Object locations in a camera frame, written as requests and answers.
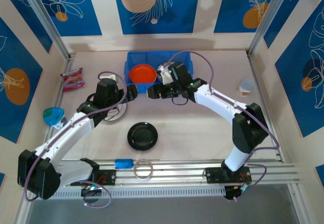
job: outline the cable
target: cable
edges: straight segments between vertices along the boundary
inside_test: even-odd
[[[245,184],[245,177],[244,177],[244,175],[243,174],[239,174],[240,175],[240,177],[242,178],[242,180],[243,180],[243,185]]]
[[[103,121],[109,121],[109,120],[113,119],[114,117],[116,117],[120,113],[120,110],[119,110],[118,107],[116,107],[116,110],[117,110],[117,113],[116,114],[114,114],[113,116],[111,116],[109,119],[104,119]]]
[[[92,93],[91,95],[89,95],[86,99],[86,101],[90,101],[90,99],[95,95],[95,93]]]
[[[113,106],[109,106],[109,107],[106,107],[106,108],[103,108],[103,109],[99,109],[99,110],[96,110],[96,111],[93,111],[87,115],[84,115],[83,117],[75,120],[73,123],[69,124],[65,129],[63,129],[52,141],[51,143],[49,143],[49,145],[47,146],[47,148],[44,148],[44,150],[39,154],[39,156],[36,158],[36,160],[33,162],[33,164],[31,165],[30,167],[30,170],[28,171],[28,174],[27,174],[27,177],[26,177],[26,181],[25,181],[25,185],[24,185],[24,192],[23,192],[23,195],[24,195],[24,198],[26,201],[28,202],[32,202],[34,201],[35,199],[38,198],[38,196],[35,196],[34,198],[32,199],[29,199],[28,196],[27,196],[27,188],[28,188],[28,184],[29,184],[29,181],[30,181],[30,177],[32,175],[32,172],[34,171],[36,165],[38,164],[38,162],[40,161],[40,159],[43,157],[43,155],[57,142],[58,139],[60,139],[70,128],[73,128],[78,122],[82,121],[83,119],[85,118],[88,118],[89,116],[92,116],[94,114],[98,114],[98,113],[102,113],[104,111],[108,111],[108,110],[111,110],[113,108],[115,108],[116,106],[118,106],[119,104],[121,104],[124,99],[126,98],[126,94],[127,94],[127,85],[126,85],[126,82],[123,80],[123,78],[119,75],[117,75],[116,73],[113,73],[113,72],[110,72],[110,71],[103,71],[101,73],[98,74],[98,79],[100,80],[100,75],[104,74],[104,73],[111,73],[111,74],[114,74],[115,76],[117,76],[123,83],[123,89],[124,89],[124,94],[122,96],[122,98],[120,99],[119,102],[117,102],[115,105]]]
[[[240,111],[244,112],[245,114],[247,114],[251,119],[253,119],[265,132],[267,132],[268,135],[270,135],[270,137],[272,138],[272,140],[274,141],[275,145],[274,147],[260,147],[260,148],[256,148],[256,149],[253,149],[252,152],[248,155],[248,157],[246,158],[246,160],[244,161],[244,164],[246,162],[248,162],[248,160],[251,158],[251,156],[254,154],[254,152],[256,151],[260,151],[260,150],[277,150],[279,149],[279,142],[278,140],[275,138],[275,136],[270,132],[270,130],[265,126],[263,125],[260,120],[258,120],[254,115],[252,115],[249,111],[245,110],[244,108],[240,107],[239,105],[236,105],[234,102],[228,100],[227,98],[223,97],[222,95],[219,95],[215,92],[213,92],[213,88],[212,88],[212,82],[213,82],[213,79],[214,79],[214,68],[212,66],[212,64],[209,62],[209,60],[202,54],[198,53],[198,52],[195,52],[195,51],[181,51],[179,53],[176,53],[175,55],[173,55],[171,57],[171,59],[166,63],[166,65],[169,65],[171,64],[172,60],[178,56],[179,54],[181,53],[193,53],[193,54],[196,54],[198,56],[200,56],[201,58],[203,58],[209,65],[209,67],[211,68],[211,72],[212,72],[212,75],[211,75],[211,79],[209,81],[209,90],[211,92],[212,95],[218,97],[219,99],[225,101],[226,103],[234,106],[235,108],[238,108]],[[265,168],[265,171],[264,173],[262,174],[262,176],[256,181],[256,183],[254,184],[254,186],[259,183],[262,178],[264,177],[264,175],[267,173],[267,167],[266,166],[263,166],[263,165],[260,165],[260,164],[248,164],[248,165],[255,165],[255,166],[259,166],[259,167],[264,167]]]
[[[264,166],[264,165],[261,165],[261,164],[252,164],[252,163],[249,163],[248,166],[253,166],[253,167],[263,167],[264,168],[264,172],[262,173],[261,177],[259,177],[258,180],[256,180],[256,182],[251,186],[249,187],[249,190],[251,191],[252,189],[254,189],[256,187],[256,185],[263,179],[263,177],[267,174],[267,167]],[[237,202],[238,199],[242,198],[243,195],[240,195],[238,197],[234,197],[234,201]]]
[[[174,98],[175,98],[175,97],[172,97],[171,101],[172,101],[172,103],[173,103],[174,105],[177,105],[177,106],[184,106],[184,105],[185,105],[185,104],[187,104],[187,103],[188,103],[188,101],[189,101],[189,99],[187,98],[187,100],[186,100],[186,102],[185,102],[185,103],[182,103],[182,104],[177,104],[177,103],[175,103],[175,102],[174,102]]]
[[[91,185],[95,185],[95,186],[97,186],[98,188],[101,188],[101,189],[105,190],[105,191],[108,193],[108,196],[109,196],[109,201],[108,201],[107,204],[105,204],[105,205],[100,205],[100,206],[95,206],[95,205],[89,204],[89,203],[86,201],[86,195],[87,195],[87,193],[90,193],[90,192],[91,192],[91,191],[89,191],[89,192],[87,192],[87,193],[83,196],[83,199],[82,199],[82,201],[83,201],[83,203],[84,203],[85,206],[89,206],[89,207],[94,208],[94,209],[102,209],[102,208],[105,208],[105,207],[107,207],[108,205],[110,205],[110,202],[111,202],[111,194],[110,194],[109,190],[106,189],[103,185],[98,184],[97,182],[89,181],[89,180],[79,180],[78,182],[81,182],[81,183],[88,183],[88,184],[91,184]]]

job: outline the pink snack bag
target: pink snack bag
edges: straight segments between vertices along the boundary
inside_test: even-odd
[[[61,77],[63,80],[63,92],[85,86],[85,81],[82,79],[82,68],[76,68],[68,73],[62,73]]]

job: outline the orange plate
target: orange plate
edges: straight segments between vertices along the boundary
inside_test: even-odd
[[[139,64],[131,69],[130,79],[135,84],[154,83],[156,71],[148,64]]]

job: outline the white floor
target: white floor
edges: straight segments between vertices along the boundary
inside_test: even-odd
[[[250,104],[260,104],[257,89],[247,97],[237,93],[244,78],[253,79],[245,51],[201,51],[213,64],[215,78],[213,87],[221,93]],[[94,93],[97,74],[110,70],[124,77],[127,52],[80,52],[76,54],[73,68],[83,67],[86,86],[64,93],[61,107],[70,118],[77,107]],[[198,56],[191,55],[194,78],[209,81],[208,65]],[[137,122],[149,122],[158,131],[156,145],[145,152],[133,150],[127,142],[129,128]],[[126,114],[116,123],[100,123],[94,131],[83,137],[64,157],[93,160],[117,158],[160,160],[210,160],[224,159],[230,153],[232,143],[231,125],[208,108],[193,102],[185,106],[173,105],[171,100],[152,100],[140,94],[128,103]],[[260,146],[273,146],[267,137]],[[276,159],[275,151],[259,151],[254,159]]]

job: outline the vertical metal pole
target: vertical metal pole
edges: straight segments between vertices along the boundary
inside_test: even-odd
[[[47,13],[43,3],[41,0],[27,0],[37,15],[38,19],[42,23],[46,32],[49,34],[50,38],[54,42],[54,44],[59,49],[61,55],[68,61],[69,53],[61,39],[59,32],[57,31],[51,17]]]
[[[281,7],[284,0],[271,0],[269,8],[265,12],[259,27],[255,32],[255,36],[248,48],[248,56],[250,56],[253,52],[255,52],[258,44],[263,39],[264,35],[266,34],[269,26],[271,25],[275,15],[277,14],[279,8]]]

